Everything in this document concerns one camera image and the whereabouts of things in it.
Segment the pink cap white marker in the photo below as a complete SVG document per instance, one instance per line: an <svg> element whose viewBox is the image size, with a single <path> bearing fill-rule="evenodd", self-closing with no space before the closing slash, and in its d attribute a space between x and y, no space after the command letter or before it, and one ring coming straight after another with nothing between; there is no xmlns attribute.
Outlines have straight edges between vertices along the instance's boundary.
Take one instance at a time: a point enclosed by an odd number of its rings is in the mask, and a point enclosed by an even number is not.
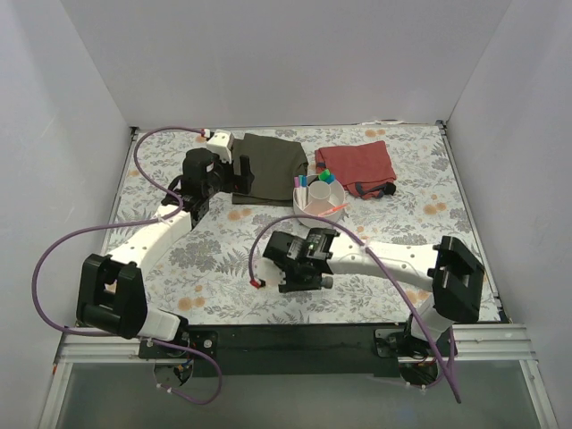
<svg viewBox="0 0 572 429"><path fill-rule="evenodd" d="M302 208L304 203L304 190L302 187L303 179L304 179L303 175L298 175L294 177L294 194L295 194L294 199L299 208Z"/></svg>

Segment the teal cap white marker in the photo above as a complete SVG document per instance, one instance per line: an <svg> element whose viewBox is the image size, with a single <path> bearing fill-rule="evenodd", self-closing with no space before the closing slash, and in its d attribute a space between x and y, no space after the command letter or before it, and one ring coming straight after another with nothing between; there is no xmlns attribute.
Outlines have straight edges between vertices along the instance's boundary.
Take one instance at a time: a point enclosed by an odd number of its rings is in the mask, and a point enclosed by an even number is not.
<svg viewBox="0 0 572 429"><path fill-rule="evenodd" d="M307 192L307 176L299 176L299 195L300 195L300 207L304 209L308 204L308 192Z"/></svg>

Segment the orange pink pen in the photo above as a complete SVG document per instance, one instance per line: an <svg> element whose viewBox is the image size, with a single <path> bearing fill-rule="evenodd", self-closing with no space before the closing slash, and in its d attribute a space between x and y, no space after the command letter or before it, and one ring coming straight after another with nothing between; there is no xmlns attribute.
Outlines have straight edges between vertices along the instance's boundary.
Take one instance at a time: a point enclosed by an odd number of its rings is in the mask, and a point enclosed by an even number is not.
<svg viewBox="0 0 572 429"><path fill-rule="evenodd" d="M327 217L329 215L333 215L334 213L339 212L340 210L344 209L348 205L349 205L349 203L344 203L344 204L339 205L339 206L334 206L334 207L322 212L321 214L319 214L318 217Z"/></svg>

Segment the green cap black highlighter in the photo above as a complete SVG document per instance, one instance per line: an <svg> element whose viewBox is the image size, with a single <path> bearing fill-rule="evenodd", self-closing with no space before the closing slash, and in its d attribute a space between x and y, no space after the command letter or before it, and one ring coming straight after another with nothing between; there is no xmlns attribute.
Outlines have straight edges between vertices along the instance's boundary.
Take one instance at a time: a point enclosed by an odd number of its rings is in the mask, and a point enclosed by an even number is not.
<svg viewBox="0 0 572 429"><path fill-rule="evenodd" d="M325 169L318 174L318 179L329 183L331 181L331 176L331 172L328 169Z"/></svg>

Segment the blue and grey stubby marker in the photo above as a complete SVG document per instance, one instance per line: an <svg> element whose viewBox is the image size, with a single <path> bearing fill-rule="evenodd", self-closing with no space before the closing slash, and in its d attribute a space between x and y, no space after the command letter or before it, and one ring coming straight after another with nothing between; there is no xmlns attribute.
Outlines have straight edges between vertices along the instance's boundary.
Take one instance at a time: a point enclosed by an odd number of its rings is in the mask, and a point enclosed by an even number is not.
<svg viewBox="0 0 572 429"><path fill-rule="evenodd" d="M322 287L324 289L331 289L333 286L333 278L331 276L324 276L322 278Z"/></svg>

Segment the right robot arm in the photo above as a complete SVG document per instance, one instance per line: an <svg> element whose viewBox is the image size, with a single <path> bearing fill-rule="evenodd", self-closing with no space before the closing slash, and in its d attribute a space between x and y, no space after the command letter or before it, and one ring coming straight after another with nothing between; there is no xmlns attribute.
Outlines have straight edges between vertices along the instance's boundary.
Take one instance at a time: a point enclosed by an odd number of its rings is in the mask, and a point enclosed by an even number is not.
<svg viewBox="0 0 572 429"><path fill-rule="evenodd" d="M414 286L429 294L410 317L406 348L424 355L454 324L474 324L480 316L484 266L459 239L437 245L358 244L346 232L313 228L301 238L274 231L254 265L261 286L279 292L330 289L334 275L363 274Z"/></svg>

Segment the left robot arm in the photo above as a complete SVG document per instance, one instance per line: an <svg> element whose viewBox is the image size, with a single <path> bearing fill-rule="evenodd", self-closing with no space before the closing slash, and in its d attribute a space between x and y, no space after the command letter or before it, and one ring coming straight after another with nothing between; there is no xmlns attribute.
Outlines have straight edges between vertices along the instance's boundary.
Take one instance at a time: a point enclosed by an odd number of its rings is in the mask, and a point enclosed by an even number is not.
<svg viewBox="0 0 572 429"><path fill-rule="evenodd" d="M78 321L124 339L155 338L168 356L183 356L190 345L189 334L182 330L187 322L147 303L145 278L166 251L202 220L213 195L248 194L253 181L248 156L234 162L230 149L188 151L182 174L165 189L151 223L109 254L93 254L84 261Z"/></svg>

